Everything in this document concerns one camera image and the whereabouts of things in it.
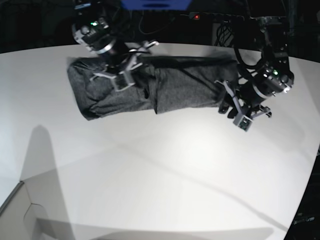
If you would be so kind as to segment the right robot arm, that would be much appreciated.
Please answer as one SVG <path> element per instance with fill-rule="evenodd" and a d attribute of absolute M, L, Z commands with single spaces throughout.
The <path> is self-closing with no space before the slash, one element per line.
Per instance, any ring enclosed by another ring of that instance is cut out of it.
<path fill-rule="evenodd" d="M 150 55 L 150 48 L 159 45 L 156 40 L 144 41 L 139 47 L 129 48 L 118 34 L 119 27 L 107 15 L 106 4 L 101 0 L 75 0 L 74 40 L 104 62 L 101 71 L 93 77 L 108 79 L 114 90 L 124 91 L 136 84 L 132 72 L 144 65 L 140 55 Z"/>

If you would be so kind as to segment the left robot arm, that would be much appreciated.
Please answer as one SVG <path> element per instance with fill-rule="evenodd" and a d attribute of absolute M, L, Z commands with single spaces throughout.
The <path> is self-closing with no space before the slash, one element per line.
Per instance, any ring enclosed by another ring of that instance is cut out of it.
<path fill-rule="evenodd" d="M 225 95 L 218 110 L 221 114 L 228 114 L 233 124 L 245 132 L 255 118 L 261 115 L 272 117 L 271 109 L 262 103 L 276 94 L 290 91 L 295 80 L 289 64 L 285 17 L 253 17 L 250 23 L 261 57 L 256 64 L 247 64 L 241 57 L 239 47 L 233 47 L 239 77 L 235 82 L 220 82 Z"/>

